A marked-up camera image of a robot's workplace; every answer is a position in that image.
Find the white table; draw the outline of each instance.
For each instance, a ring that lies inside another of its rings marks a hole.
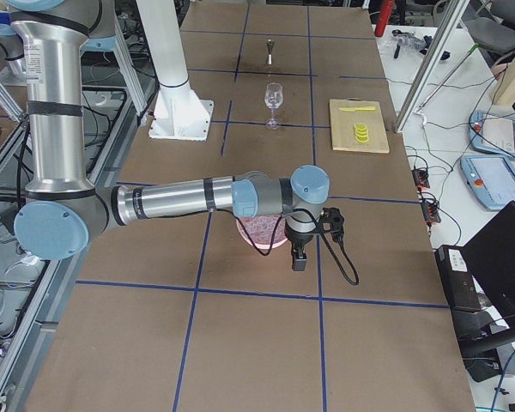
[[[390,83],[391,98],[397,113],[400,111],[404,99],[410,89],[409,84],[415,78],[415,74],[420,67],[423,59],[418,51],[403,48],[399,57],[395,59],[394,52],[396,43],[391,41],[391,31],[393,29],[401,31],[414,31],[416,37],[424,35],[434,35],[436,28],[434,27],[396,27],[388,26],[385,30],[384,38],[378,39],[378,47],[382,64],[384,65],[385,76]],[[465,55],[465,53],[473,46],[474,42],[469,34],[463,29],[457,29],[451,36],[446,50],[451,53],[451,57],[444,62],[440,62],[434,71],[431,83],[441,82],[450,69],[457,64]],[[456,124],[466,124],[469,116],[476,106],[482,92],[488,88],[483,98],[477,105],[477,109],[489,110],[500,114],[509,114],[514,111],[511,107],[492,106],[490,97],[490,89],[494,88],[495,83],[492,82],[492,73],[486,65],[484,59],[479,52],[474,52],[466,62],[458,69],[456,74],[449,80],[447,84],[465,87],[471,84],[483,84],[458,89],[458,88],[442,88],[427,104],[423,110],[428,122],[433,122],[443,126],[453,126]],[[435,86],[426,87],[420,102],[422,102],[433,90]],[[471,189],[465,183],[464,175],[459,167],[459,157],[465,153],[477,153],[468,147],[468,126],[462,125],[454,129],[445,130],[432,124],[422,125],[422,118],[412,115],[409,122],[403,129],[404,142],[408,146],[408,155],[419,155],[427,161],[430,167],[429,190],[436,197],[440,196],[440,207],[450,214],[460,225],[462,229],[459,245],[464,245],[471,237],[473,237],[487,222],[492,219],[495,212],[488,211],[478,202]],[[454,165],[454,171],[448,175],[440,167],[448,169],[449,167],[441,160],[446,161],[450,165]],[[409,164],[416,167],[423,167],[423,161],[409,157]],[[446,179],[444,190],[441,194],[441,186]],[[433,226],[431,233],[431,245],[437,248],[440,245],[452,245],[457,241],[458,228],[457,225],[446,215],[441,213],[442,222]],[[473,392],[475,404],[478,407],[488,407],[492,403],[494,396],[494,387],[498,384],[499,377],[491,378],[480,384],[477,384],[470,378],[470,387]],[[502,387],[510,392],[509,395],[498,396],[496,403],[497,409],[508,410],[509,403],[515,403],[515,378],[506,377]]]

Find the wine glass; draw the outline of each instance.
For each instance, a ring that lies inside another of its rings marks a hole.
[[[265,90],[265,105],[271,109],[271,118],[268,118],[265,123],[267,129],[276,130],[280,127],[275,119],[275,110],[281,106],[283,101],[282,85],[280,83],[269,83]]]

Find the white post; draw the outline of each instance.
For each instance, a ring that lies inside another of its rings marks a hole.
[[[173,0],[137,0],[137,7],[161,84],[149,135],[206,140],[214,102],[191,89]]]

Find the yellow knife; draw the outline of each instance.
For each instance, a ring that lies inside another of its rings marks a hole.
[[[375,106],[340,107],[340,112],[359,112],[373,110],[376,110]]]

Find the blue and white device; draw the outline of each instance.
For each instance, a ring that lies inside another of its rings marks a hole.
[[[515,117],[477,110],[471,116],[471,145],[483,153],[515,156]]]
[[[489,210],[502,210],[515,201],[515,169],[503,155],[462,156],[463,174],[479,202]]]

